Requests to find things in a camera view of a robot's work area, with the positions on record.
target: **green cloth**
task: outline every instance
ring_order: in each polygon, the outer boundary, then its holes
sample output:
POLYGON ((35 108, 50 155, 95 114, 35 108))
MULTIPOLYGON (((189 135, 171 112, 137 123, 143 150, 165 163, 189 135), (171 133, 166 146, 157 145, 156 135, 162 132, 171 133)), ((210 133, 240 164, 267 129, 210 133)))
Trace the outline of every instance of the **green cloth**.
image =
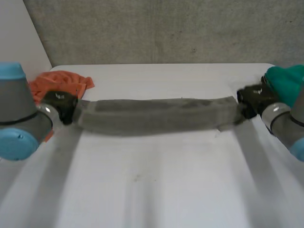
POLYGON ((273 66, 265 73, 268 85, 277 92, 281 102, 293 107, 297 99, 304 77, 304 66, 296 65, 289 68, 273 66))

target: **concrete wall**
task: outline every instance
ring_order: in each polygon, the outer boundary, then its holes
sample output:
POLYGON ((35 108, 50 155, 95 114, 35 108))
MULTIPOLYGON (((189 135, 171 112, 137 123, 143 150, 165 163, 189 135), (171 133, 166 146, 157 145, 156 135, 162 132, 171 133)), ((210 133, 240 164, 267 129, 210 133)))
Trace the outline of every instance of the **concrete wall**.
POLYGON ((53 66, 304 63, 303 0, 24 0, 53 66))

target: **white tabletop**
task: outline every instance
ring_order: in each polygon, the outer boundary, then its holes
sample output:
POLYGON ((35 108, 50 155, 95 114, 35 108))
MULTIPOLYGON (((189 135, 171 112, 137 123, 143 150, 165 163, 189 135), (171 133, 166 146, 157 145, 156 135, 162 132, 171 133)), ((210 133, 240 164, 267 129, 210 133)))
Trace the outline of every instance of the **white tabletop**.
MULTIPOLYGON (((219 98, 270 64, 57 66, 93 78, 84 99, 219 98)), ((0 161, 2 228, 301 228, 304 163, 260 118, 233 131, 109 137, 68 127, 0 161)))

